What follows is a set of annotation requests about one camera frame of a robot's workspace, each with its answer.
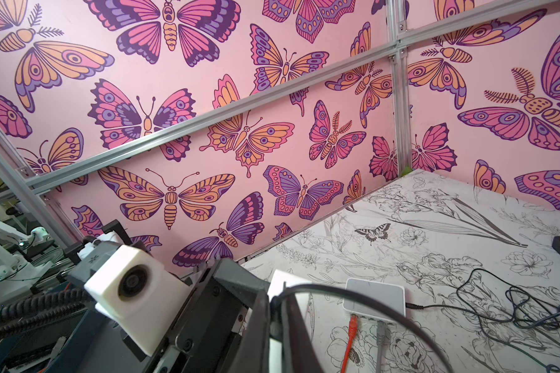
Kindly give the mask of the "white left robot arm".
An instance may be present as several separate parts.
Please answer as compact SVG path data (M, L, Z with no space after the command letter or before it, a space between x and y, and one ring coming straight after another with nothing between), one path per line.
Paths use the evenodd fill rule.
M87 314L48 372L266 372L264 321L240 333L247 311L265 314L268 283L233 260L204 262L188 284L141 243L116 232L87 238L73 288L0 309L0 339Z

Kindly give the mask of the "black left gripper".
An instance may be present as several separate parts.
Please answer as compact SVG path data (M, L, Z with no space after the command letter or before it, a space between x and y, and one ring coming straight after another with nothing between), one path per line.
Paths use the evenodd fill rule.
M228 372L247 310L269 286L233 260L217 260L200 273L143 371Z

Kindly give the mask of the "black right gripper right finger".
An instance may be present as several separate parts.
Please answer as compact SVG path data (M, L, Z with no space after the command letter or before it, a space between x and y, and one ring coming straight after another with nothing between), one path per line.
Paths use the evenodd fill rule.
M295 295L281 301L282 372L322 373Z

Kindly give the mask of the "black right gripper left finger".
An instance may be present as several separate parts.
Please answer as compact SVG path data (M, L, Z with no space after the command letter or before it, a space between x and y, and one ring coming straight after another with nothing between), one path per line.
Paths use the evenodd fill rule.
M266 373L269 372L270 342L270 301L266 292L259 292L247 329L236 353L229 372Z

